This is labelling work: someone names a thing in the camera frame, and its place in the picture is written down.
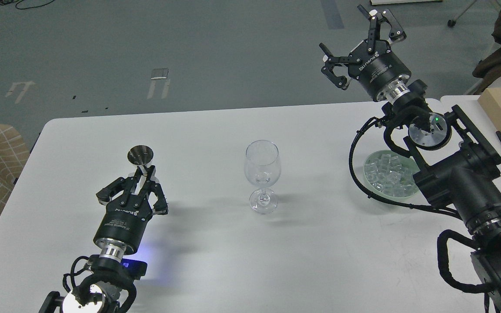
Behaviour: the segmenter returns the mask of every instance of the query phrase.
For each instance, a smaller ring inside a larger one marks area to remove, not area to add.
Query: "glass base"
[[[268,188],[255,190],[249,202],[250,207],[260,214],[269,214],[278,207],[278,197]]]

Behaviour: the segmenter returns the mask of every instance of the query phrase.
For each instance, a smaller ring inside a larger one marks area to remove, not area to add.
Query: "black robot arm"
[[[460,217],[472,239],[453,230],[445,230],[440,234],[437,246],[440,275],[451,287],[465,293],[485,293],[486,311],[490,298],[497,311],[501,311],[501,192],[492,182],[500,176],[497,165],[501,163],[501,157],[458,106],[454,106],[449,113],[434,113],[424,99],[426,85],[422,81],[417,80],[406,86],[411,72],[393,54],[390,43],[380,40],[380,20],[385,18],[389,24],[398,25],[390,11],[366,12],[361,6],[359,9],[370,20],[368,38],[361,41],[349,57],[334,57],[321,44],[326,54],[322,73],[332,83],[337,80],[334,80],[331,70],[343,64],[348,67],[349,77],[358,80],[374,101],[387,101],[382,107],[384,117],[371,118],[358,131],[351,145],[351,176],[359,188],[365,191],[366,188],[354,175],[354,146],[371,126],[385,127],[384,140],[388,147],[405,157],[412,157],[419,166],[420,171],[414,174],[414,180],[432,209],[381,200],[372,193],[367,193],[368,196],[386,203]],[[392,27],[390,39],[398,31],[403,35],[401,39],[404,39],[401,26]],[[407,149],[397,146],[391,138],[392,131],[402,127],[408,128],[408,136],[404,138]],[[462,139],[459,151],[432,166],[428,165],[419,149],[436,150],[443,147],[451,138],[452,129]],[[457,211],[445,207],[449,204],[453,204]],[[474,250],[471,261],[481,284],[469,285],[453,279],[448,266],[449,239]]]
[[[62,313],[125,313],[137,297],[134,281],[145,275],[147,264],[123,256],[137,252],[147,222],[153,215],[167,214],[168,207],[161,185],[155,178],[156,168],[149,166],[152,150],[136,146],[129,151],[127,158],[137,166],[136,172],[127,178],[117,178],[96,194],[99,203],[106,206],[106,213],[94,236],[94,244],[101,248],[101,253],[78,257],[70,273],[63,276],[63,286],[68,294],[61,297],[57,291],[49,293],[40,313],[53,313],[57,307],[61,307]],[[143,184],[137,192],[140,180]],[[152,207],[148,202],[151,193],[157,197]],[[80,260],[86,260],[86,264],[75,272]],[[75,276],[84,271],[92,273],[77,286]],[[68,287],[68,277],[72,289]],[[128,296],[120,305],[122,290],[127,291]]]

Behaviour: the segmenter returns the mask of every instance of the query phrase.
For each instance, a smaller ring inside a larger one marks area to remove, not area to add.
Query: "gray floor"
[[[497,11],[480,0],[448,28],[467,2],[378,7],[390,8],[405,28],[407,40],[394,51],[412,79],[429,85],[427,97],[462,94],[477,81],[471,72],[492,42]],[[343,28],[334,29],[334,11],[323,10],[330,3]],[[372,8],[368,0],[56,0],[32,10],[0,6],[0,123],[15,126],[31,147],[44,124],[59,117],[369,101],[356,81],[341,91],[320,73],[318,43],[347,55],[366,38],[368,22],[358,4]],[[151,70],[162,67],[169,68],[169,88],[164,91],[166,82],[157,81],[147,99]],[[6,97],[12,83],[28,81],[35,85],[19,103],[23,85]]]

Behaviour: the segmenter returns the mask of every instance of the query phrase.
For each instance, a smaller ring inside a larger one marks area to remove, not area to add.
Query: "plate of ice cubes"
[[[404,200],[419,192],[413,180],[416,172],[419,172],[419,167],[413,159],[391,150],[376,151],[364,161],[366,186],[390,200]]]

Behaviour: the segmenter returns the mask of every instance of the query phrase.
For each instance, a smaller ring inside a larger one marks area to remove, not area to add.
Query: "glass stem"
[[[260,204],[266,206],[270,202],[270,196],[266,193],[266,188],[261,188],[260,191],[262,194],[258,197],[258,200]]]

